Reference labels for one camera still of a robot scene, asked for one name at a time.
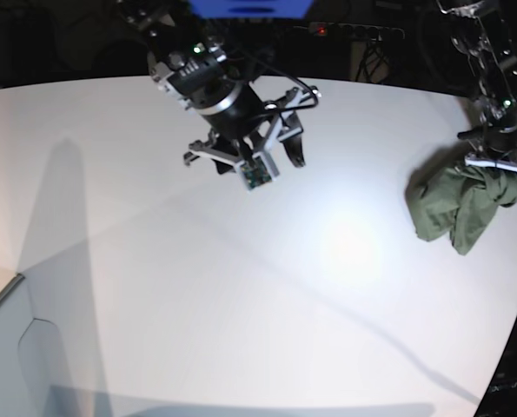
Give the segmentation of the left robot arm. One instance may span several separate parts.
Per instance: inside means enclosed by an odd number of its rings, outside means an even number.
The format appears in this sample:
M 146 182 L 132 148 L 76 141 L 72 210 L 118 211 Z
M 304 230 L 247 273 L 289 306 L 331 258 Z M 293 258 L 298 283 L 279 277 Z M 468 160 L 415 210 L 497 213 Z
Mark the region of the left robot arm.
M 453 22 L 454 47 L 478 78 L 480 124 L 457 138 L 473 151 L 465 163 L 517 172 L 517 56 L 498 1 L 438 1 Z

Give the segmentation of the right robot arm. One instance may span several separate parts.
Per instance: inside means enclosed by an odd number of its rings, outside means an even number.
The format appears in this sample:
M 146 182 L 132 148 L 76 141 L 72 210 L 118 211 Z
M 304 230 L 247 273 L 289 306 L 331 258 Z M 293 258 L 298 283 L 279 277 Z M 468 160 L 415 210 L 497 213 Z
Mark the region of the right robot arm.
M 226 18 L 200 17 L 187 1 L 119 1 L 123 20 L 149 49 L 156 86 L 192 109 L 209 126 L 204 141 L 189 144 L 183 162 L 215 164 L 248 185 L 276 177 L 272 147 L 280 143 L 291 163 L 305 166 L 301 110 L 320 94 L 275 66 L 276 30 Z

